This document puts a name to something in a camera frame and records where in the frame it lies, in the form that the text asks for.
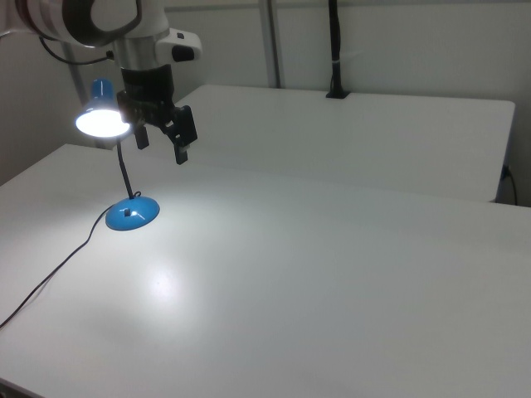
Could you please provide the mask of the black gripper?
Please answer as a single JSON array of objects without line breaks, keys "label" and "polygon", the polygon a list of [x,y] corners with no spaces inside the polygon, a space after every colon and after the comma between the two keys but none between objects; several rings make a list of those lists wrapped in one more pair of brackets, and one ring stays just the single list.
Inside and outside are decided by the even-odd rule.
[{"label": "black gripper", "polygon": [[162,127],[173,144],[175,161],[188,160],[188,148],[197,140],[192,110],[188,105],[176,107],[173,102],[173,73],[170,65],[149,70],[122,69],[124,90],[117,94],[123,121],[134,126],[137,149],[149,146],[145,124]]}]

